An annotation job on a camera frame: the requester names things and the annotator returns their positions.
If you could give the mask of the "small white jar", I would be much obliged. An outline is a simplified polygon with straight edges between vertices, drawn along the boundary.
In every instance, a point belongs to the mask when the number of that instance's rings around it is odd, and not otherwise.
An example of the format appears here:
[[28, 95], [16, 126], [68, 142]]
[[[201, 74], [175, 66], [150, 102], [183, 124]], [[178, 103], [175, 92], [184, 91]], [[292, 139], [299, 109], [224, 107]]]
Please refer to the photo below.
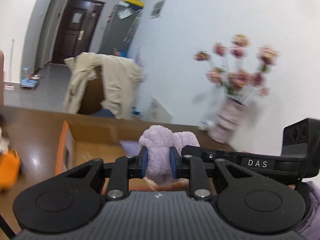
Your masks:
[[199, 125], [199, 130], [208, 131], [215, 125], [215, 122], [212, 120], [203, 120]]

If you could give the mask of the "blue low cart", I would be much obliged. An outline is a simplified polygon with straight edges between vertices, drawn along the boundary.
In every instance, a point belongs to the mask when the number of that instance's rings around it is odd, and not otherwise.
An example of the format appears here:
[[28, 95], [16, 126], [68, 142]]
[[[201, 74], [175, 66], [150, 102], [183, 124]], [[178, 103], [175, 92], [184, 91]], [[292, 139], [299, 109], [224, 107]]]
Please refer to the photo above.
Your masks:
[[41, 78], [42, 76], [40, 74], [31, 74], [30, 68], [25, 67], [22, 69], [20, 87], [35, 89], [39, 85]]

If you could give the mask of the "pink textured vase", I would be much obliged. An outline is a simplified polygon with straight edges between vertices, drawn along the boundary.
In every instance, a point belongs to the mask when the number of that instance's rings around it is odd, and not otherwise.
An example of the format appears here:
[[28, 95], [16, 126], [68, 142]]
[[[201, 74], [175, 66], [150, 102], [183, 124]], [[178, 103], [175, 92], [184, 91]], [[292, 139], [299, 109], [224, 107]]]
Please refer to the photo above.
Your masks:
[[239, 126], [246, 106], [227, 98], [219, 110], [215, 122], [208, 129], [208, 136], [214, 141], [225, 144]]

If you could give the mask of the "pink artificial flowers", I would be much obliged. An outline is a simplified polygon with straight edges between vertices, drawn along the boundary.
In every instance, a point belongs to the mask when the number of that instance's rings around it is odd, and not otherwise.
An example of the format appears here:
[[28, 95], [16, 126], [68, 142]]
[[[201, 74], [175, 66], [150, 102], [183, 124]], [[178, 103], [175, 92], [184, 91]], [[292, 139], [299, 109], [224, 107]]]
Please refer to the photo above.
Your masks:
[[253, 72], [249, 72], [244, 67], [249, 38], [243, 34], [235, 34], [231, 44], [229, 48], [220, 42], [214, 44], [213, 53], [221, 59], [219, 66], [203, 50], [197, 51], [193, 59], [209, 64], [206, 78], [216, 87], [223, 88], [228, 98], [248, 105], [254, 95], [262, 98], [267, 96], [266, 75], [276, 65], [279, 53], [270, 46], [260, 47], [257, 54], [258, 66]]

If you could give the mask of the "yellow box on refrigerator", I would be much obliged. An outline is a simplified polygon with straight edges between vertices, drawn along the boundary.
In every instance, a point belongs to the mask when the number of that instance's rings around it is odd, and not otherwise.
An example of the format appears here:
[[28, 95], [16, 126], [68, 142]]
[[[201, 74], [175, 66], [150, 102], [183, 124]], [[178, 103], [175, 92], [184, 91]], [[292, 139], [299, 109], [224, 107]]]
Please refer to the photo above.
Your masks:
[[124, 2], [126, 3], [130, 3], [132, 5], [136, 5], [138, 7], [144, 7], [144, 4], [142, 1], [139, 1], [139, 0], [124, 0]]

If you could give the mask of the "lavender plush toy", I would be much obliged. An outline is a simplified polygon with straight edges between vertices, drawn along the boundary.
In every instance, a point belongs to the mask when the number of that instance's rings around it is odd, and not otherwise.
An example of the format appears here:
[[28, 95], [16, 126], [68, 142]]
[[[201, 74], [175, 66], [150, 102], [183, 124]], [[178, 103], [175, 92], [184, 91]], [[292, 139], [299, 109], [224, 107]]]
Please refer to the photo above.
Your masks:
[[153, 125], [145, 130], [139, 144], [148, 150], [146, 177], [158, 186], [168, 186], [178, 180], [172, 176], [170, 167], [170, 148], [176, 148], [181, 154], [187, 145], [199, 147], [199, 141], [193, 132], [173, 132], [161, 126]]

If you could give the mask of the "brown wooden chair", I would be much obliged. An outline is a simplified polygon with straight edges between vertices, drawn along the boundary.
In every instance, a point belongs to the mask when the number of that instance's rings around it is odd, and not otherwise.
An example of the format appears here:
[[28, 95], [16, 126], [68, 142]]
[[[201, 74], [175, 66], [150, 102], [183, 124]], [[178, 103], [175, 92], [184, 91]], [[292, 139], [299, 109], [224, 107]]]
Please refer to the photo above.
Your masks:
[[87, 81], [78, 114], [92, 115], [101, 109], [101, 102], [105, 99], [101, 71], [101, 66], [96, 67], [96, 79]]

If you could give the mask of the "red orange cardboard box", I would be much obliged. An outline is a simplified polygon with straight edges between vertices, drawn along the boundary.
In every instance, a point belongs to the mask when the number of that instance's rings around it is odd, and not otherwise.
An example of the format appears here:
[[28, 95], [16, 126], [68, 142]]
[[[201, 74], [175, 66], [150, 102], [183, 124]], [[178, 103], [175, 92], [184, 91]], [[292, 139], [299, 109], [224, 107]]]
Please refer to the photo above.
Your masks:
[[61, 174], [92, 159], [106, 163], [125, 155], [121, 141], [138, 141], [149, 127], [141, 121], [94, 118], [64, 121], [56, 155], [55, 174]]

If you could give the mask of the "dark brown entrance door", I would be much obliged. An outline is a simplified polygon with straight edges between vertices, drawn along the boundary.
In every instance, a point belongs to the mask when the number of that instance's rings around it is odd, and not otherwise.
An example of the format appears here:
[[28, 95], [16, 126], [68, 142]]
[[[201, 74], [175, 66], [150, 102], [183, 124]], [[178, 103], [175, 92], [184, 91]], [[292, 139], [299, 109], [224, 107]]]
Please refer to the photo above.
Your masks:
[[69, 57], [88, 52], [104, 2], [68, 0], [55, 40], [51, 63], [63, 64]]

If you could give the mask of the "beige coat on chair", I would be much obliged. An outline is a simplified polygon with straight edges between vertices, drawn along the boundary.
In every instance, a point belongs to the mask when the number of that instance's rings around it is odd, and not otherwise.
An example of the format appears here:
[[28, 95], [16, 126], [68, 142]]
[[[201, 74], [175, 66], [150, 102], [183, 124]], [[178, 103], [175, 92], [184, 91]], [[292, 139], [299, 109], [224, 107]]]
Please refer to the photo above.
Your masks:
[[129, 120], [135, 106], [139, 84], [144, 81], [143, 68], [134, 59], [83, 52], [64, 60], [71, 71], [62, 110], [76, 114], [88, 81], [97, 79], [95, 69], [101, 67], [104, 99], [103, 109], [117, 119]]

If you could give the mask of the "grey refrigerator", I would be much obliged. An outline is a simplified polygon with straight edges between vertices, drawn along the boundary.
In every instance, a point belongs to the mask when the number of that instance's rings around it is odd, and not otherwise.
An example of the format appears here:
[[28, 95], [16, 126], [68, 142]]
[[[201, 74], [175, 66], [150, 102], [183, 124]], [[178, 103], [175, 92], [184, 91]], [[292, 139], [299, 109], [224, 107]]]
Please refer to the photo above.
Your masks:
[[142, 10], [142, 7], [130, 3], [128, 6], [124, 6], [124, 3], [116, 4], [107, 22], [98, 54], [113, 55], [115, 52], [126, 54]]

